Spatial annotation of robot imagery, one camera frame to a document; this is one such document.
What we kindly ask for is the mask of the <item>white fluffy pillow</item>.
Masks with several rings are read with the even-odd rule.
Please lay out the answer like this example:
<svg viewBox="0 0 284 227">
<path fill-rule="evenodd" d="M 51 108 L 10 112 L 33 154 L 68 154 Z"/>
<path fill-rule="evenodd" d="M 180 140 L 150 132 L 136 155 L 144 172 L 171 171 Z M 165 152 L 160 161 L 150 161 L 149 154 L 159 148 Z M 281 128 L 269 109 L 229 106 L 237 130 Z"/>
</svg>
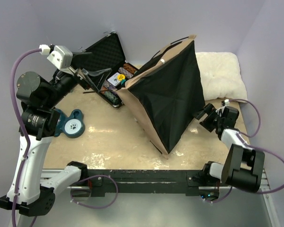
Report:
<svg viewBox="0 0 284 227">
<path fill-rule="evenodd" d="M 204 99 L 247 99 L 238 58 L 231 52 L 197 52 Z"/>
</svg>

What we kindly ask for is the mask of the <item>beige fabric pet tent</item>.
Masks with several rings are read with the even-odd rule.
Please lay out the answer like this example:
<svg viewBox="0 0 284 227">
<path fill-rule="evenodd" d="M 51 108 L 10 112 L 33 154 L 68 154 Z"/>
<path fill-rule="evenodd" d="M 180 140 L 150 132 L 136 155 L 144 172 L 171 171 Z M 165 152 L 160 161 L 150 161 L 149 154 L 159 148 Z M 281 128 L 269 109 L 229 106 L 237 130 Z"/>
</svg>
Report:
<svg viewBox="0 0 284 227">
<path fill-rule="evenodd" d="M 169 46 L 116 91 L 165 158 L 205 105 L 195 38 Z"/>
</svg>

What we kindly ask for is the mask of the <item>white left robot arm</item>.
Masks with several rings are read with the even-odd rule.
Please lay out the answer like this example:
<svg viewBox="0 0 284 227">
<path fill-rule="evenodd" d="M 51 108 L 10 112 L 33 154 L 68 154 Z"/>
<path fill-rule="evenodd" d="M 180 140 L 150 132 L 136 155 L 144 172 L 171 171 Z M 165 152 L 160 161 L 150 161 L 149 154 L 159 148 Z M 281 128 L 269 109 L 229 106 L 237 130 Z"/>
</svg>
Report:
<svg viewBox="0 0 284 227">
<path fill-rule="evenodd" d="M 10 95 L 20 125 L 20 147 L 14 179 L 8 193 L 0 197 L 0 208 L 27 217 L 46 215 L 57 195 L 74 183 L 85 185 L 89 179 L 87 166 L 72 161 L 57 175 L 41 182 L 45 156 L 60 117 L 55 106 L 79 83 L 76 71 L 71 68 L 72 52 L 57 46 L 47 58 L 63 72 L 58 81 L 46 81 L 32 71 L 16 78 L 24 55 L 16 60 L 10 74 Z"/>
</svg>

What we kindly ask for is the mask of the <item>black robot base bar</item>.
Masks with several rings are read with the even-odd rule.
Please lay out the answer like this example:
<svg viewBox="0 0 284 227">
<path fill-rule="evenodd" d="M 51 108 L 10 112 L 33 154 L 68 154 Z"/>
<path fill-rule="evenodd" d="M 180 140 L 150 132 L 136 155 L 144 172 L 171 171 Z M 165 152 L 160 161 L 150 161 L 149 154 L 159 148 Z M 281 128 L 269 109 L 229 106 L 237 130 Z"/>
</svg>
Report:
<svg viewBox="0 0 284 227">
<path fill-rule="evenodd" d="M 184 194 L 199 196 L 208 192 L 218 195 L 225 184 L 202 170 L 121 170 L 89 169 L 89 180 L 72 186 L 90 189 L 92 197 L 107 193 Z"/>
</svg>

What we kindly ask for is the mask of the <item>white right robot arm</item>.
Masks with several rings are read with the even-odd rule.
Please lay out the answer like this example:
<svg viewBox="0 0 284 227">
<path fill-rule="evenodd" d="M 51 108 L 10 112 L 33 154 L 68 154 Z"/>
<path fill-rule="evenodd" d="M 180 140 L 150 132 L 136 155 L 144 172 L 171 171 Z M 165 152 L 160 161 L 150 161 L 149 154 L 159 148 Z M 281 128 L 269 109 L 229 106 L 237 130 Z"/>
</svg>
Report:
<svg viewBox="0 0 284 227">
<path fill-rule="evenodd" d="M 220 179 L 247 192 L 259 190 L 265 155 L 251 148 L 235 129 L 237 109 L 227 105 L 216 109 L 205 103 L 197 65 L 165 65 L 138 70 L 131 79 L 117 75 L 115 80 L 119 87 L 113 92 L 163 156 L 167 157 L 178 144 L 191 121 L 198 119 L 229 149 L 220 174 L 211 169 L 204 171 L 202 182 L 211 186 Z"/>
</svg>

